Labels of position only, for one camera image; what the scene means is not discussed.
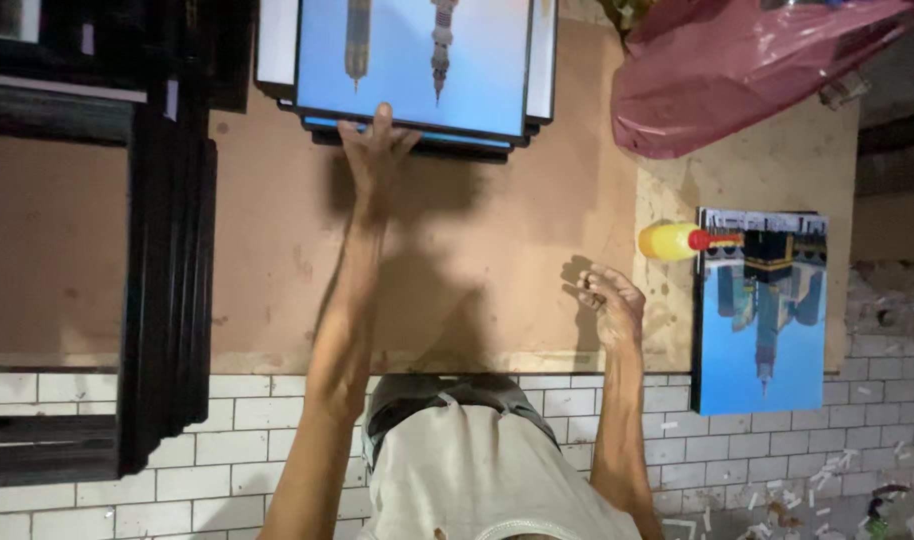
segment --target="hand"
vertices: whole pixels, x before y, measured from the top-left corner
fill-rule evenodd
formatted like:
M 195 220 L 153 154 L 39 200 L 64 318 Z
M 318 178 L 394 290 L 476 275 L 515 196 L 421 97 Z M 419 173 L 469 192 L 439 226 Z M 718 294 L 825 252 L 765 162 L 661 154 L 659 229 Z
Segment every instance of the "hand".
M 622 342 L 641 345 L 647 299 L 627 276 L 603 264 L 591 264 L 577 279 L 577 299 L 597 313 L 597 336 L 605 347 L 613 349 Z
M 343 152 L 350 162 L 357 201 L 382 210 L 398 177 L 398 165 L 423 135 L 414 129 L 393 128 L 394 111 L 381 103 L 373 114 L 373 124 L 364 132 L 346 120 L 337 122 Z

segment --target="yellow glue bottle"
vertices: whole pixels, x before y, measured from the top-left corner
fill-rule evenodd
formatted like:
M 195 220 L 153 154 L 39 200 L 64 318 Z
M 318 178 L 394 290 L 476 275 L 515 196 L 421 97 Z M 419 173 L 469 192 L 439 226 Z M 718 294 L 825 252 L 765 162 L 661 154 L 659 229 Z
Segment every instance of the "yellow glue bottle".
M 693 223 L 652 225 L 637 237 L 637 247 L 643 256 L 660 261 L 682 261 L 696 257 L 701 250 L 743 244 L 741 234 L 719 236 Z

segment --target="white tank top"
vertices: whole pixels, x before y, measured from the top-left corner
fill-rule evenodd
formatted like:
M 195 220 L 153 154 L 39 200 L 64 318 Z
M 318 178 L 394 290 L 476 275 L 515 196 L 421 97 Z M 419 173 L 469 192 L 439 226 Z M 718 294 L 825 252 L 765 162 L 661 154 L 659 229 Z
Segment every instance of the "white tank top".
M 534 423 L 481 405 L 429 407 L 384 438 L 365 540 L 641 540 Z

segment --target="wooden workbench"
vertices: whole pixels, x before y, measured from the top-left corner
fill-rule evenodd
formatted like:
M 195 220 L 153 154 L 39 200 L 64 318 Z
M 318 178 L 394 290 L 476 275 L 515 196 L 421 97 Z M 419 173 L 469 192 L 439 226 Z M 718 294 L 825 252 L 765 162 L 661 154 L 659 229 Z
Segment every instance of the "wooden workbench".
M 631 274 L 647 294 L 648 370 L 689 371 L 690 265 L 635 258 L 634 239 L 660 219 L 692 220 L 698 205 L 830 217 L 826 363 L 839 365 L 857 107 L 808 100 L 687 157 L 638 159 L 611 138 L 621 61 L 612 27 L 560 20 L 555 120 L 530 148 L 506 165 L 407 165 L 381 267 L 375 373 L 601 371 L 594 315 L 561 289 L 574 257 Z M 212 113 L 210 134 L 212 371 L 305 373 L 353 199 L 341 151 L 312 144 L 255 88 L 246 115 Z M 0 139 L 0 239 L 14 238 L 0 240 L 0 366 L 115 366 L 125 171 L 121 149 Z

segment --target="floor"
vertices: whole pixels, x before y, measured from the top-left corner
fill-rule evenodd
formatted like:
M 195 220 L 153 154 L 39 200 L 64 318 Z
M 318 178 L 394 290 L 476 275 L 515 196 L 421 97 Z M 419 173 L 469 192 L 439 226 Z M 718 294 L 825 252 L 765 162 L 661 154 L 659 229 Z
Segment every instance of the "floor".
M 554 429 L 567 461 L 589 472 L 603 376 L 521 375 L 519 384 Z M 793 511 L 804 521 L 802 535 L 823 523 L 853 534 L 874 488 L 914 487 L 913 339 L 854 338 L 844 370 L 826 378 L 824 407 L 817 410 L 700 417 L 687 411 L 690 384 L 687 375 L 645 380 L 644 451 L 663 517 L 696 520 L 704 533 L 699 513 L 710 507 L 715 525 L 708 536 L 736 538 L 764 521 L 765 503 L 788 490 L 802 499 Z M 301 417 L 304 389 L 302 376 L 213 375 L 208 420 L 167 439 L 144 472 L 116 482 L 0 488 L 0 540 L 255 538 Z M 0 374 L 0 415 L 107 413 L 115 392 L 114 375 Z M 354 435 L 337 539 L 354 538 L 371 515 L 359 426 Z M 845 448 L 858 451 L 849 466 L 832 471 L 822 489 L 809 484 Z M 914 513 L 914 493 L 897 507 Z M 817 517 L 824 508 L 831 512 Z M 666 527 L 668 540 L 688 534 Z

